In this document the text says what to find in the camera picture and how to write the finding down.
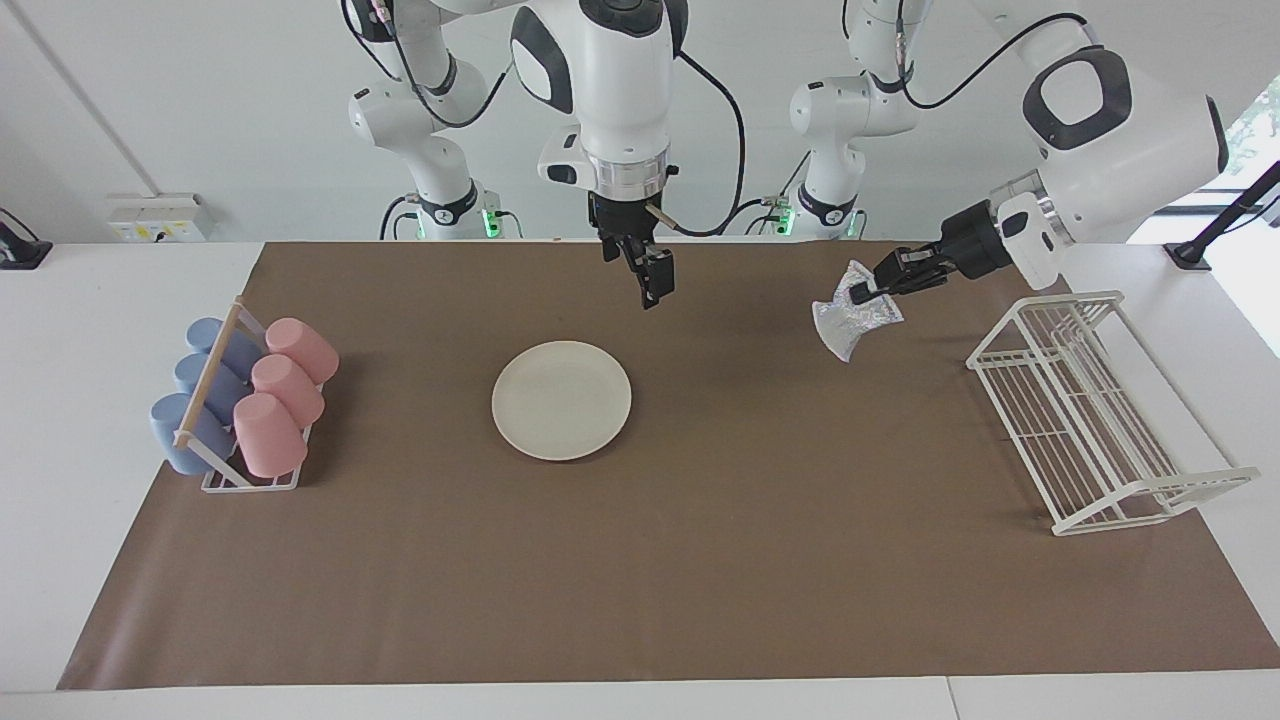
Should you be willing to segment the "window with greenery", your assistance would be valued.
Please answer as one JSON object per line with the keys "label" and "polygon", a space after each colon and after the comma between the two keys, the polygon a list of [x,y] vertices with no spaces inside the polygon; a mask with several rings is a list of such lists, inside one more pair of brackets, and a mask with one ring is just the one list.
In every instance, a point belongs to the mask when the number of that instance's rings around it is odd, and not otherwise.
{"label": "window with greenery", "polygon": [[1226,131],[1226,170],[1196,192],[1175,201],[1170,210],[1225,208],[1248,190],[1275,161],[1280,161],[1280,74]]}

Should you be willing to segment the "brown table mat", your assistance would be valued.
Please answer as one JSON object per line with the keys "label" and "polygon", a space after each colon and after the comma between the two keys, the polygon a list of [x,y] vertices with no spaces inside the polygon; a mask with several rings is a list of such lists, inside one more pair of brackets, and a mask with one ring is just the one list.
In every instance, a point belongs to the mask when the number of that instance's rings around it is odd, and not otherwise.
{"label": "brown table mat", "polygon": [[[63,689],[1280,667],[1196,514],[1056,537],[965,361],[1014,270],[823,345],[873,243],[685,245],[643,310],[591,243],[271,243],[244,288],[340,354],[298,488],[161,468]],[[492,418],[552,341],[634,402],[548,462]]]}

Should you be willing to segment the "white round plate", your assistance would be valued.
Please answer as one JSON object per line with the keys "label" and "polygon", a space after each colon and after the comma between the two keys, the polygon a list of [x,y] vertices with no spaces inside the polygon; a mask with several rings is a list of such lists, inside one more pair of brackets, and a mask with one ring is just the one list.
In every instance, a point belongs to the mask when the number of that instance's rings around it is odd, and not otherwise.
{"label": "white round plate", "polygon": [[521,454],[567,462],[608,446],[625,428],[634,402],[630,377],[605,350],[552,341],[508,361],[492,391],[492,418]]}

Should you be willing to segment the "pink plastic cup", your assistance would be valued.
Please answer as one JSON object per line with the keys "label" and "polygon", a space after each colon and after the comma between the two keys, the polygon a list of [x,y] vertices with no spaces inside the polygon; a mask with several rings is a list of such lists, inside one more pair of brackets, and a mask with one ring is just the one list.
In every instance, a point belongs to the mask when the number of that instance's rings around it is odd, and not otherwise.
{"label": "pink plastic cup", "polygon": [[250,474],[268,479],[300,469],[307,456],[302,430],[274,395],[253,393],[233,410],[233,427]]}
{"label": "pink plastic cup", "polygon": [[300,429],[311,427],[324,413],[320,387],[292,357],[270,354],[251,370],[251,383],[259,393],[276,397]]}
{"label": "pink plastic cup", "polygon": [[316,386],[329,382],[340,366],[340,356],[332,343],[301,319],[275,320],[266,328],[265,341],[271,354],[292,359]]}

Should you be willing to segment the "black clamp mount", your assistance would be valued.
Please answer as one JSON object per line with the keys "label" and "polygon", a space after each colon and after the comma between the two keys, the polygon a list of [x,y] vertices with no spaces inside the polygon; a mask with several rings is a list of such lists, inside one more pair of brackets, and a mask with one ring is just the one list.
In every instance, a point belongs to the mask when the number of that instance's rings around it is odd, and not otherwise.
{"label": "black clamp mount", "polygon": [[52,242],[41,240],[18,215],[0,206],[0,270],[33,270],[52,247]]}

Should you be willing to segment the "blue plastic cup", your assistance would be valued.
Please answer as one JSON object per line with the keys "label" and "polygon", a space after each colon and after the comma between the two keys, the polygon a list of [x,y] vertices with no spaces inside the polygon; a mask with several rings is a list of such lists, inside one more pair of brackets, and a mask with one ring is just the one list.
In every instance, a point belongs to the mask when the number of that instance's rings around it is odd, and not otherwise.
{"label": "blue plastic cup", "polygon": [[[193,322],[186,332],[186,342],[197,354],[210,354],[223,328],[223,320],[206,316]],[[265,352],[255,337],[237,327],[221,355],[221,364],[242,382],[250,383],[253,366]]]}
{"label": "blue plastic cup", "polygon": [[[191,395],[175,392],[161,397],[150,409],[150,423],[155,437],[172,468],[184,477],[204,475],[212,470],[212,466],[191,447],[175,447],[177,432],[191,400]],[[234,452],[233,436],[207,407],[200,410],[195,436],[221,460],[228,460]]]}
{"label": "blue plastic cup", "polygon": [[[195,395],[210,361],[210,354],[189,354],[175,365],[173,375],[180,392]],[[221,361],[212,364],[212,379],[204,397],[204,406],[223,427],[233,424],[236,405],[252,389]]]}

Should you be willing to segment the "cup holder with wooden rod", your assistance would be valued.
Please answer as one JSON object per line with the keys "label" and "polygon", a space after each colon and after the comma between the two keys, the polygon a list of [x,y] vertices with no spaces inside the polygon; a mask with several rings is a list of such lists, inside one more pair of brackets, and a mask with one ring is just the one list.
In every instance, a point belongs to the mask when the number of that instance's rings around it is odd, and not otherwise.
{"label": "cup holder with wooden rod", "polygon": [[207,474],[198,475],[202,482],[202,489],[206,493],[252,493],[252,492],[269,492],[269,491],[284,491],[293,489],[300,483],[300,475],[305,461],[308,457],[308,441],[312,434],[312,429],[316,421],[302,430],[303,441],[307,445],[307,456],[298,470],[276,478],[257,478],[248,473],[244,459],[241,452],[239,442],[236,437],[236,430],[233,424],[225,427],[227,430],[234,438],[236,446],[234,452],[228,460],[221,460],[216,456],[205,443],[195,436],[195,427],[200,414],[201,407],[204,407],[204,397],[209,391],[212,379],[212,364],[221,361],[221,355],[228,345],[232,332],[239,327],[243,331],[251,333],[256,338],[260,347],[265,352],[265,356],[270,355],[265,341],[265,333],[268,325],[264,325],[244,305],[243,299],[237,299],[230,309],[221,318],[223,328],[218,336],[212,351],[210,352],[210,361],[206,366],[202,377],[200,378],[198,387],[189,401],[186,410],[184,418],[179,430],[175,433],[175,447],[187,448],[191,447],[200,457],[212,466],[212,470]]}

